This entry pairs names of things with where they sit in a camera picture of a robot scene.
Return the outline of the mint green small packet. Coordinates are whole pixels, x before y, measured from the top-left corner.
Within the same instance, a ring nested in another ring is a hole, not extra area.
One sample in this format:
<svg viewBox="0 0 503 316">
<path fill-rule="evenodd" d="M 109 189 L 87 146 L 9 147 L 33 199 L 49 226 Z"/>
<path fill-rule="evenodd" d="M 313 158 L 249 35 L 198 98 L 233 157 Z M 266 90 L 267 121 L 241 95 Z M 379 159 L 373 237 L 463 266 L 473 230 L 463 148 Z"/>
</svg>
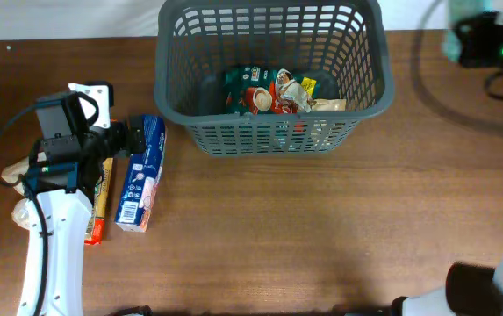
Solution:
<svg viewBox="0 0 503 316">
<path fill-rule="evenodd" d="M 444 35 L 442 52 L 450 61 L 458 62 L 462 52 L 462 44 L 455 33 L 456 24 L 465 18 L 491 10 L 492 0 L 447 0 L 449 29 Z"/>
</svg>

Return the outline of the beige bread bag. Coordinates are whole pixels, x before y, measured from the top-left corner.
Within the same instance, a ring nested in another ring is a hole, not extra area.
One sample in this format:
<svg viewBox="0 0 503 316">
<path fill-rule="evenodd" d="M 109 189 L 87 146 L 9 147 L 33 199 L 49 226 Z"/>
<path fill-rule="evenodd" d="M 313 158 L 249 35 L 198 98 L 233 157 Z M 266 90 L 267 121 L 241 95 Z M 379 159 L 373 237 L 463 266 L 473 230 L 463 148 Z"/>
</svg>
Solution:
<svg viewBox="0 0 503 316">
<path fill-rule="evenodd" d="M 20 161 L 6 167 L 2 171 L 2 179 L 7 183 L 17 183 L 13 189 L 22 196 L 14 206 L 11 213 L 12 220 L 20 227 L 31 230 L 39 228 L 38 223 L 32 221 L 32 215 L 36 214 L 34 203 L 30 203 L 31 190 L 24 186 L 20 180 L 29 169 L 30 158 L 25 157 Z"/>
</svg>

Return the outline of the dark grey plastic basket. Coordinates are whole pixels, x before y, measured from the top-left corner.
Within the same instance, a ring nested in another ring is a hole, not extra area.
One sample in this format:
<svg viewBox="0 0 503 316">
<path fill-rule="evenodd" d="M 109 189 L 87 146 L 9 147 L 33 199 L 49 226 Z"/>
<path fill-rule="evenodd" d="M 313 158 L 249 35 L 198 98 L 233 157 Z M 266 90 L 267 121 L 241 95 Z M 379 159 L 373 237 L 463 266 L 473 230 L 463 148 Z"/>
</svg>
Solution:
<svg viewBox="0 0 503 316">
<path fill-rule="evenodd" d="M 183 0 L 160 10 L 154 100 L 207 154 L 328 152 L 393 96 L 374 0 Z"/>
</svg>

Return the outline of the blue rectangular carton box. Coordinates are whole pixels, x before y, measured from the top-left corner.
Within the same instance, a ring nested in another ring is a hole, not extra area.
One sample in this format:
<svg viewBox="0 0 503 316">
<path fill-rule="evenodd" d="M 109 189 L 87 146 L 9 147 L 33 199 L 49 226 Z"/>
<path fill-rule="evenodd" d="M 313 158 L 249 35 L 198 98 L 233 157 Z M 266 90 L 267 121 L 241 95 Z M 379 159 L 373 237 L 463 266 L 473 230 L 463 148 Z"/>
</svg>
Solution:
<svg viewBox="0 0 503 316">
<path fill-rule="evenodd" d="M 129 159 L 115 223 L 124 231 L 144 233 L 162 176 L 167 129 L 162 118 L 144 115 L 146 150 Z"/>
</svg>

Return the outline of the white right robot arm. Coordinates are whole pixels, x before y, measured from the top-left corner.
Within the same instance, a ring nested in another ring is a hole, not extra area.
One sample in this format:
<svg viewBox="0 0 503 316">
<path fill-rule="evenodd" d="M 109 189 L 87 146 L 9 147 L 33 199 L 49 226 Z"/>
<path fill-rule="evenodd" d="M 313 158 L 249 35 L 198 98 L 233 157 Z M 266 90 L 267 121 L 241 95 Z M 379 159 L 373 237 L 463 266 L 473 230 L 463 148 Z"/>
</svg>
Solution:
<svg viewBox="0 0 503 316">
<path fill-rule="evenodd" d="M 485 80 L 503 77 L 503 9 L 458 19 L 452 31 L 460 43 L 458 63 L 464 68 L 496 68 Z M 503 315 L 503 259 L 495 267 L 456 262 L 445 285 L 426 294 L 396 298 L 391 315 Z"/>
</svg>

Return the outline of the beige brown snack bag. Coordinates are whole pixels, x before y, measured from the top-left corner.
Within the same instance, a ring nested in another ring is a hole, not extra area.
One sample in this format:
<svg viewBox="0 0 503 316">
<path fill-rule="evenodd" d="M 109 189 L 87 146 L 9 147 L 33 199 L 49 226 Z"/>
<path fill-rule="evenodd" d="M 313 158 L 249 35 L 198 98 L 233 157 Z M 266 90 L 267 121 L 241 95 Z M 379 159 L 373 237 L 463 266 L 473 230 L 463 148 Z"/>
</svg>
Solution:
<svg viewBox="0 0 503 316">
<path fill-rule="evenodd" d="M 281 68 L 274 84 L 278 103 L 297 112 L 346 110 L 345 99 L 319 98 L 321 86 L 313 78 L 293 75 L 289 70 Z"/>
</svg>

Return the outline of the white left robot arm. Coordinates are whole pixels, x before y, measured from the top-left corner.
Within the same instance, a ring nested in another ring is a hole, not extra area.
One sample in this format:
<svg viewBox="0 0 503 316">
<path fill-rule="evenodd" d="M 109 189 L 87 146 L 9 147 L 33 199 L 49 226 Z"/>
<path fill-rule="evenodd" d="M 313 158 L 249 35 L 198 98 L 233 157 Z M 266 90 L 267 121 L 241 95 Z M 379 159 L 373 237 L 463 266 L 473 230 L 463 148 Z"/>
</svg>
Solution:
<svg viewBox="0 0 503 316">
<path fill-rule="evenodd" d="M 29 212 L 29 240 L 19 315 L 80 315 L 84 235 L 103 162 L 146 148 L 144 119 L 91 126 L 41 140 L 46 158 L 21 177 Z"/>
</svg>

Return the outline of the green Nescafe coffee bag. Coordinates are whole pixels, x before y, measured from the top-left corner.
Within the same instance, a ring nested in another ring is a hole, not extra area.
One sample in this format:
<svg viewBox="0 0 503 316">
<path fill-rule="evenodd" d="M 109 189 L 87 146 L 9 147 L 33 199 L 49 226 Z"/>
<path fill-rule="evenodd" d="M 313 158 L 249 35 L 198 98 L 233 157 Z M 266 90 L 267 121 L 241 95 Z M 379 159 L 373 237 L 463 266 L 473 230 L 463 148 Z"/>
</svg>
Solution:
<svg viewBox="0 0 503 316">
<path fill-rule="evenodd" d="M 277 101 L 274 81 L 279 69 L 241 66 L 225 72 L 222 92 L 226 95 L 226 112 L 240 115 L 297 113 Z"/>
</svg>

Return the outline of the yellow orange snack packet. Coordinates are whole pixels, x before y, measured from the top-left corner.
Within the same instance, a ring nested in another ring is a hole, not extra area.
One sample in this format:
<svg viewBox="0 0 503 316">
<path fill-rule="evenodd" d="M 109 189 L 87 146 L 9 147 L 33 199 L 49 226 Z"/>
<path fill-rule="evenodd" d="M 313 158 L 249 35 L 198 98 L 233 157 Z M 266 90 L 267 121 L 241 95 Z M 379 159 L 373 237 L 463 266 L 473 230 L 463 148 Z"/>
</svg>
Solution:
<svg viewBox="0 0 503 316">
<path fill-rule="evenodd" d="M 84 243 L 87 245 L 98 245 L 103 239 L 104 218 L 109 196 L 112 166 L 112 158 L 104 161 L 104 176 L 95 189 L 92 215 L 85 233 Z"/>
</svg>

